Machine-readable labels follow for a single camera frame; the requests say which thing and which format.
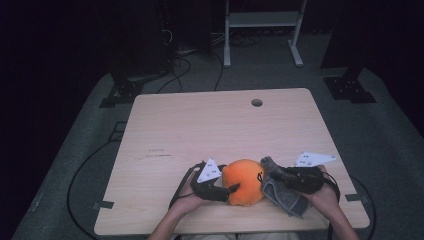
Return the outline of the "orange plush ball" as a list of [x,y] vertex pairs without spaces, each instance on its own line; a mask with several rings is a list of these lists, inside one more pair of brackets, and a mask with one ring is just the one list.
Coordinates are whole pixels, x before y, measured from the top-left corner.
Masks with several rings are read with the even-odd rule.
[[262,180],[265,170],[251,159],[240,159],[225,166],[222,170],[222,183],[225,188],[235,185],[238,188],[229,195],[231,205],[248,206],[262,200]]

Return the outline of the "grey fluffy cloth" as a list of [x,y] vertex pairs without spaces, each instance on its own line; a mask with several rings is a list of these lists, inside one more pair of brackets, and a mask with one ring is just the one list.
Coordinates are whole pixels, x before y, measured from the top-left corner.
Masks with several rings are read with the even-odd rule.
[[[261,182],[261,190],[264,196],[276,206],[284,209],[289,216],[302,218],[308,208],[308,200],[285,185],[283,182],[285,178],[284,168],[277,165],[269,156],[262,158],[260,164],[264,168]],[[272,179],[269,175],[272,171],[281,171],[283,173],[282,180]]]

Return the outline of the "person's left hand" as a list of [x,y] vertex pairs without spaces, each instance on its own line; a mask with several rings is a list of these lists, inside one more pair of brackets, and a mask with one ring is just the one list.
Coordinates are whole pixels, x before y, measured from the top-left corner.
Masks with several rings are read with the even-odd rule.
[[204,200],[194,194],[190,186],[190,182],[191,180],[187,180],[184,183],[177,200],[170,208],[170,211],[175,213],[177,216],[185,216],[197,210],[200,206],[208,203],[208,200]]

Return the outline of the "black stand base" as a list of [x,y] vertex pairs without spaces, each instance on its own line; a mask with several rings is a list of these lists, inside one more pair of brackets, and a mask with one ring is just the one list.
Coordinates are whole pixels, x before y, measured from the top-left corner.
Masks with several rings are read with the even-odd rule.
[[324,82],[335,100],[349,100],[353,104],[375,103],[372,94],[359,82],[363,67],[349,66],[343,75],[325,77]]
[[123,79],[115,81],[109,94],[102,99],[100,108],[113,108],[117,104],[131,104],[141,94],[145,82]]

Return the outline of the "white metal stand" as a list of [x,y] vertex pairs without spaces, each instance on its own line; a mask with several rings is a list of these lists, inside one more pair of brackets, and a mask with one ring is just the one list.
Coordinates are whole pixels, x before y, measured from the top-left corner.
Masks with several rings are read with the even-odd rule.
[[297,67],[304,65],[297,48],[297,42],[303,23],[308,0],[301,0],[297,11],[281,12],[231,12],[230,0],[225,0],[225,27],[223,66],[231,66],[230,30],[232,28],[265,28],[265,27],[293,27],[294,33],[288,40],[294,63]]

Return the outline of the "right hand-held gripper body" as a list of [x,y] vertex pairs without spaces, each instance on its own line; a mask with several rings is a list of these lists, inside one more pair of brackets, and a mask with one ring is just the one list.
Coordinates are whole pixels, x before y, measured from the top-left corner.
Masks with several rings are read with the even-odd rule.
[[318,192],[324,185],[326,178],[319,169],[319,165],[335,161],[334,155],[325,155],[312,152],[302,152],[293,167],[283,170],[285,185],[295,191],[312,194]]

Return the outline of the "person's right hand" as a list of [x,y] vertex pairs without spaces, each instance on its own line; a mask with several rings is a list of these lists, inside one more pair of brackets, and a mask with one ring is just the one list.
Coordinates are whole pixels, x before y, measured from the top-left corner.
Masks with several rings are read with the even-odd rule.
[[319,191],[312,194],[302,193],[302,196],[326,218],[330,218],[340,209],[336,192],[328,183],[324,183]]

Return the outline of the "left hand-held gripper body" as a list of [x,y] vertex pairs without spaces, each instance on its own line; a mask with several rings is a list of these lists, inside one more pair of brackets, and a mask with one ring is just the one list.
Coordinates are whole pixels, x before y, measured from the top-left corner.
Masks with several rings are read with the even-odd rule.
[[204,200],[226,202],[230,194],[229,189],[215,185],[221,176],[222,169],[218,169],[215,160],[209,158],[200,163],[190,186],[194,194]]

